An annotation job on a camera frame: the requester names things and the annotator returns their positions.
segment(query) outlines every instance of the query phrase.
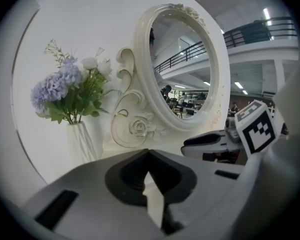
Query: black metal railing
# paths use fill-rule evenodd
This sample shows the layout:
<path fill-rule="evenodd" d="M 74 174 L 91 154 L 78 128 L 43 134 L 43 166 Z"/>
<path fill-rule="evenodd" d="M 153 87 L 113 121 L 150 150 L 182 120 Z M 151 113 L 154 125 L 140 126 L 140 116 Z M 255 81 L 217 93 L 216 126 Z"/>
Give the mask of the black metal railing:
<path fill-rule="evenodd" d="M 291 17 L 275 17 L 268 20 L 255 20 L 250 24 L 234 28 L 223 34 L 227 48 L 270 41 L 271 39 L 284 39 L 286 37 L 297 37 L 293 19 Z M 198 58 L 206 52 L 203 42 L 196 42 L 156 66 L 155 70 L 161 73 L 181 62 Z"/>

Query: black slot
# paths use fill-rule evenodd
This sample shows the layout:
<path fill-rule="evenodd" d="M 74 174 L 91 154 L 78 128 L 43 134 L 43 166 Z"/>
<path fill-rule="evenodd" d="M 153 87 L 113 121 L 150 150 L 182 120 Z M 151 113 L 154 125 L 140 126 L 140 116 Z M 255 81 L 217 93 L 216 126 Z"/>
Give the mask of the black slot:
<path fill-rule="evenodd" d="M 229 171 L 225 171 L 225 170 L 216 170 L 214 174 L 219 175 L 221 177 L 228 178 L 228 179 L 232 179 L 232 180 L 238 179 L 238 177 L 240 175 L 238 173 L 229 172 Z"/>
<path fill-rule="evenodd" d="M 59 220 L 69 209 L 79 194 L 70 191 L 62 191 L 36 218 L 36 222 L 49 230 L 53 230 Z"/>

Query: white ornate mirror frame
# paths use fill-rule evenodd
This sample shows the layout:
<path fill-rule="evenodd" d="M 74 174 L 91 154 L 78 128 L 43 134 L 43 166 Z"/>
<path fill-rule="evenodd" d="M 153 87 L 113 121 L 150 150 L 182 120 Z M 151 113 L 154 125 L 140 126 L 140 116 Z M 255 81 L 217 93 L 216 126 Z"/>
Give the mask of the white ornate mirror frame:
<path fill-rule="evenodd" d="M 187 24 L 201 38 L 208 54 L 210 89 L 206 102 L 196 115 L 187 119 L 177 117 L 167 106 L 154 76 L 149 35 L 152 24 L 158 17 L 174 18 Z M 182 4 L 155 6 L 141 16 L 135 30 L 134 48 L 123 48 L 117 55 L 117 61 L 124 68 L 117 75 L 126 85 L 126 92 L 116 107 L 111 125 L 112 137 L 117 144 L 135 148 L 144 144 L 149 135 L 160 137 L 173 131 L 188 132 L 182 135 L 190 137 L 194 133 L 200 134 L 204 130 L 212 131 L 220 128 L 220 125 L 224 126 L 230 99 L 229 59 L 224 40 L 216 38 L 216 31 L 221 35 L 220 28 L 210 15 L 208 17 L 210 24 L 206 26 L 206 22 L 195 10 Z M 132 96 L 137 98 L 137 103 L 136 100 L 131 102 L 131 99 L 126 98 Z M 128 123 L 117 121 L 122 117 L 129 118 Z M 128 129 L 126 133 L 123 133 L 124 127 Z"/>

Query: person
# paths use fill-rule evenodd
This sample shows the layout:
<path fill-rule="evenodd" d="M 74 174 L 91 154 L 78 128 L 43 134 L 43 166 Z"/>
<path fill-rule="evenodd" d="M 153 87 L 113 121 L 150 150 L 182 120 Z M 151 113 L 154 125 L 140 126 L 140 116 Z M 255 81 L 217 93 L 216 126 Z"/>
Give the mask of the person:
<path fill-rule="evenodd" d="M 232 103 L 232 105 L 233 106 L 229 111 L 229 117 L 233 118 L 235 116 L 235 114 L 239 111 L 239 108 L 238 108 L 237 103 L 235 101 Z"/>
<path fill-rule="evenodd" d="M 151 28 L 150 30 L 150 36 L 149 36 L 149 48 L 150 48 L 150 54 L 152 53 L 152 48 L 154 47 L 154 42 L 155 42 L 155 35 L 154 35 L 154 29 Z M 161 74 L 155 70 L 153 67 L 153 73 L 155 80 L 157 84 L 161 83 L 164 79 L 162 78 Z"/>
<path fill-rule="evenodd" d="M 160 90 L 162 97 L 167 103 L 170 101 L 169 93 L 171 92 L 171 90 L 172 88 L 170 85 L 166 85 L 165 87 L 162 87 L 162 89 Z"/>

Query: white vase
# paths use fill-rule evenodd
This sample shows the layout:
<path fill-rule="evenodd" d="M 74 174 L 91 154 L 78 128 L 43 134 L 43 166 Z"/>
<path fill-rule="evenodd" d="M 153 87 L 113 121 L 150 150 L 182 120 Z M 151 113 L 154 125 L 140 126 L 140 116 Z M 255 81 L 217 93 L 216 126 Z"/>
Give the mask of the white vase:
<path fill-rule="evenodd" d="M 101 158 L 102 153 L 98 154 L 96 152 L 84 122 L 68 124 L 66 134 L 69 153 L 77 166 Z"/>

